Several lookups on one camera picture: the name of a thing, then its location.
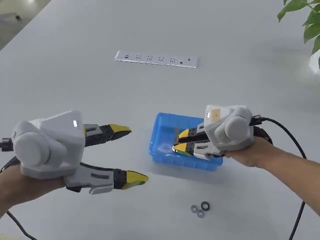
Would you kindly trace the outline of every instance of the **floor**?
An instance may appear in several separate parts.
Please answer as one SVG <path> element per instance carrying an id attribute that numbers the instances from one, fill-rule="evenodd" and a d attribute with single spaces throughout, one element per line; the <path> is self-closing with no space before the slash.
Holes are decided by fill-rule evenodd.
<path id="1" fill-rule="evenodd" d="M 51 0 L 0 0 L 0 50 Z M 15 15 L 21 16 L 17 21 Z"/>

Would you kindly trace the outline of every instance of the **metal washer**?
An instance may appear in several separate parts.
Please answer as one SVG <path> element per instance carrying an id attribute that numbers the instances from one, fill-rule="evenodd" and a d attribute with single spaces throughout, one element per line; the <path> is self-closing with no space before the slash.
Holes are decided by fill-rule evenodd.
<path id="1" fill-rule="evenodd" d="M 200 219 L 205 217 L 205 212 L 201 209 L 198 210 L 198 212 L 196 213 L 196 216 Z"/>
<path id="2" fill-rule="evenodd" d="M 190 210 L 191 210 L 191 212 L 193 212 L 194 214 L 197 214 L 198 211 L 199 211 L 197 205 L 192 205 L 192 206 L 190 207 Z"/>

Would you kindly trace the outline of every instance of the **power strip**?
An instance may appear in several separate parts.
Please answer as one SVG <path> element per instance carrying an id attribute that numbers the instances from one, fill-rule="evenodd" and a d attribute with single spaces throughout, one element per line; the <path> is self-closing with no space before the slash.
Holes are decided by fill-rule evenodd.
<path id="1" fill-rule="evenodd" d="M 115 60 L 120 62 L 152 64 L 190 69 L 196 69 L 198 66 L 198 58 L 195 56 L 175 56 L 169 54 L 152 54 L 122 50 L 117 52 Z"/>

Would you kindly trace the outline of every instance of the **orange sticker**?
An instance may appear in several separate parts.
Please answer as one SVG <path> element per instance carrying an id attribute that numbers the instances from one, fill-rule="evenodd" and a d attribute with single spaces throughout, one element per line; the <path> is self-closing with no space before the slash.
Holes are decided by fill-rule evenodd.
<path id="1" fill-rule="evenodd" d="M 211 111 L 211 122 L 215 123 L 218 121 L 220 121 L 220 108 L 216 108 Z"/>

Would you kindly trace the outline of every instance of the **washer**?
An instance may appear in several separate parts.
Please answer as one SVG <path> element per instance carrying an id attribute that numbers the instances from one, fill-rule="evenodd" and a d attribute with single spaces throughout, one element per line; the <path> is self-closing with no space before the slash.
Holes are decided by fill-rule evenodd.
<path id="1" fill-rule="evenodd" d="M 198 212 L 196 213 L 196 216 L 200 219 L 205 217 L 205 212 L 202 211 L 201 209 L 198 210 Z"/>
<path id="2" fill-rule="evenodd" d="M 190 209 L 191 209 L 191 212 L 193 212 L 194 214 L 196 214 L 196 213 L 199 211 L 197 205 L 192 205 L 192 206 L 190 207 Z"/>
<path id="3" fill-rule="evenodd" d="M 201 209 L 203 210 L 203 211 L 209 211 L 210 210 L 210 204 L 207 202 L 207 201 L 203 201 L 202 203 L 201 203 Z"/>

